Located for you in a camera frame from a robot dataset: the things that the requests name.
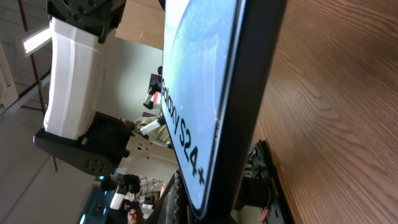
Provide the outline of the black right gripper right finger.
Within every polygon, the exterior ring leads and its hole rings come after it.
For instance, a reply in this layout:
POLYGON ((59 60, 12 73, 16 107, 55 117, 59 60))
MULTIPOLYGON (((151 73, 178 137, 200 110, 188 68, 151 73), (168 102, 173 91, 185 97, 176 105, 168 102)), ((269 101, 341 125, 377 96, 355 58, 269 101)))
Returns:
POLYGON ((240 211, 244 207, 259 209, 259 223, 295 223, 265 140, 255 143, 248 154, 234 209, 240 211))

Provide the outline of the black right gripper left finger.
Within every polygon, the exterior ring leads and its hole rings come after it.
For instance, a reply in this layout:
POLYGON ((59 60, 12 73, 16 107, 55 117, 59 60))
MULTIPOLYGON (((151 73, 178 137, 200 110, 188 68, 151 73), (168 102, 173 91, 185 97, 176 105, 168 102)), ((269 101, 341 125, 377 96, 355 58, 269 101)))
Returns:
POLYGON ((188 205, 180 171, 176 170, 146 224, 187 224, 188 205))

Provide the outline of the blue Samsung Galaxy smartphone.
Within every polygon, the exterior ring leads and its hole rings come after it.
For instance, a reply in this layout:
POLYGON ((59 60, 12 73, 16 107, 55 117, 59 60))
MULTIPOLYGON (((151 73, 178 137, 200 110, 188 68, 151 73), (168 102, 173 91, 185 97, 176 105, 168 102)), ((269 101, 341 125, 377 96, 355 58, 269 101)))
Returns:
POLYGON ((229 215, 286 3, 167 0, 162 112, 193 214, 229 215))

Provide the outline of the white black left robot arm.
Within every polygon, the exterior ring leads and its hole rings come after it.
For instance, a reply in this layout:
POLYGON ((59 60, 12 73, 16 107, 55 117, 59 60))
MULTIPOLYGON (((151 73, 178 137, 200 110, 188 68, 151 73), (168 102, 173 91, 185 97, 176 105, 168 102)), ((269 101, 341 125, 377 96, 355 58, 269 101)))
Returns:
POLYGON ((41 150, 93 176, 146 175, 169 179, 178 169, 170 144, 149 133, 163 117, 130 131, 119 118, 100 113, 102 82, 121 62, 116 29, 124 1, 48 1, 51 20, 44 38, 52 42, 49 106, 33 138, 41 150))

